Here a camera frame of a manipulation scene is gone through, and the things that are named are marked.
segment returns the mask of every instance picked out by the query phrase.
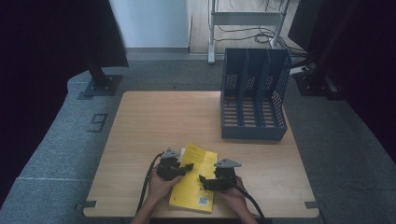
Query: wooden table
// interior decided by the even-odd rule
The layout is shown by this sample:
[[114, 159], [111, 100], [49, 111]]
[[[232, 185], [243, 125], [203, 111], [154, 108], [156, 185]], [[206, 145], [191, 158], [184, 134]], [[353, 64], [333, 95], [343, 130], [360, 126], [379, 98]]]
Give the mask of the wooden table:
[[[280, 142], [221, 138], [219, 91], [125, 92], [84, 208], [87, 217], [133, 217], [147, 169], [167, 148], [188, 142], [242, 163], [235, 168], [266, 217], [317, 217], [315, 198], [288, 122]], [[252, 213], [258, 215], [251, 203]], [[154, 217], [234, 217], [220, 198], [212, 214], [159, 204]]]

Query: white wall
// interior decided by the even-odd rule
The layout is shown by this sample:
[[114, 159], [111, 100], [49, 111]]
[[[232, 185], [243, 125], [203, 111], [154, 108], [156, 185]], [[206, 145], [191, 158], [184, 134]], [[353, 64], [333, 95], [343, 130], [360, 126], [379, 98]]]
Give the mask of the white wall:
[[187, 48], [186, 0], [110, 0], [125, 48]]

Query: human hand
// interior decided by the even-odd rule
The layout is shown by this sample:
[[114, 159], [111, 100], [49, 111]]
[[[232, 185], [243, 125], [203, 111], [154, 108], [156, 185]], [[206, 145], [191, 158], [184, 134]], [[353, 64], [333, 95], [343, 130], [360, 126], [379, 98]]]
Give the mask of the human hand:
[[158, 164], [151, 170], [148, 181], [148, 197], [156, 202], [164, 198], [181, 179], [181, 176], [177, 176], [171, 181], [165, 181], [157, 175], [157, 168]]
[[[240, 176], [236, 177], [236, 185], [243, 189], [243, 182]], [[216, 194], [230, 207], [231, 210], [236, 212], [241, 207], [247, 206], [247, 201], [245, 196], [236, 188], [231, 188], [227, 191], [216, 191]]]
[[[242, 178], [236, 177], [236, 186], [240, 189], [245, 189], [243, 186]], [[233, 212], [239, 217], [243, 224], [257, 224], [257, 220], [251, 215], [248, 210], [247, 200], [243, 193], [238, 189], [232, 188], [227, 191], [215, 191], [217, 195], [227, 204], [227, 206], [233, 210]]]

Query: black cable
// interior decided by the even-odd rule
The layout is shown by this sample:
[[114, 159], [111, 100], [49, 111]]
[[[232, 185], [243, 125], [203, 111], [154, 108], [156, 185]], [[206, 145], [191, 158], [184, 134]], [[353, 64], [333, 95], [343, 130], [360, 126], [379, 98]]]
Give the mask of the black cable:
[[[271, 9], [281, 9], [282, 5], [283, 5], [284, 0], [281, 0], [279, 3], [279, 6], [277, 7], [271, 7]], [[269, 7], [269, 0], [267, 0], [266, 2], [266, 6], [265, 6], [265, 11], [267, 10], [267, 8]], [[210, 12], [210, 8], [209, 8], [209, 0], [207, 0], [207, 25], [209, 27], [209, 31], [211, 31], [212, 27], [210, 27], [210, 19], [209, 19], [209, 12]], [[267, 44], [269, 42], [271, 42], [271, 40], [274, 38], [275, 32], [266, 28], [262, 28], [262, 27], [253, 27], [253, 28], [247, 28], [247, 29], [239, 29], [239, 30], [224, 30], [222, 29], [219, 25], [218, 25], [219, 29], [222, 32], [241, 32], [241, 31], [248, 31], [248, 30], [259, 30], [260, 32], [256, 35], [251, 35], [251, 36], [247, 36], [247, 37], [242, 37], [242, 38], [223, 38], [223, 39], [216, 39], [214, 38], [215, 41], [225, 41], [225, 40], [245, 40], [245, 39], [250, 39], [250, 38], [254, 38], [254, 40], [257, 43], [261, 43], [261, 44]], [[293, 48], [288, 46], [288, 44], [286, 43], [286, 41], [280, 36], [277, 43], [283, 48], [286, 49], [289, 54], [290, 57], [303, 57], [306, 58], [307, 57], [307, 53], [303, 50], [303, 49], [297, 49], [297, 48]]]
[[160, 154], [158, 154], [158, 155], [154, 158], [154, 160], [151, 162], [151, 165], [150, 165], [149, 168], [148, 168], [148, 173], [146, 174], [145, 183], [143, 184], [142, 193], [140, 194], [139, 205], [137, 206], [136, 212], [139, 211], [140, 207], [142, 207], [143, 200], [145, 199], [146, 188], [148, 187], [148, 183], [149, 183], [149, 175], [151, 174], [151, 171], [152, 171], [152, 169], [154, 168], [155, 161], [156, 161], [159, 157], [161, 157], [162, 154], [163, 154], [163, 152], [160, 153]]
[[231, 185], [233, 185], [233, 187], [234, 187], [235, 189], [237, 189], [239, 192], [241, 192], [247, 199], [249, 199], [249, 200], [253, 203], [254, 207], [255, 207], [256, 210], [259, 212], [259, 215], [260, 215], [260, 217], [261, 217], [261, 219], [262, 219], [262, 224], [264, 224], [264, 223], [265, 223], [265, 216], [264, 216], [264, 214], [262, 213], [262, 210], [260, 209], [260, 207], [259, 207], [259, 205], [256, 203], [256, 201], [253, 199], [253, 197], [252, 197], [250, 194], [248, 194], [248, 191], [247, 191], [247, 190], [245, 189], [245, 187], [243, 186], [241, 179], [239, 179], [239, 177], [238, 177], [238, 179], [239, 179], [239, 181], [241, 182], [243, 188], [237, 186], [230, 178], [228, 178], [228, 177], [226, 177], [226, 176], [221, 176], [220, 179], [225, 179], [227, 182], [229, 182]]

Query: yellow book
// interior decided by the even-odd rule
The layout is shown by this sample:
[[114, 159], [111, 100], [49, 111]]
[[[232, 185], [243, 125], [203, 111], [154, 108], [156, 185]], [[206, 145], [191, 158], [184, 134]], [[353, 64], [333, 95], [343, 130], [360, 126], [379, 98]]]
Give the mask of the yellow book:
[[174, 185], [169, 204], [198, 212], [211, 213], [213, 209], [213, 191], [204, 190], [199, 175], [208, 179], [215, 178], [214, 164], [218, 160], [218, 153], [206, 151], [192, 143], [188, 143], [180, 167], [194, 163], [193, 169]]

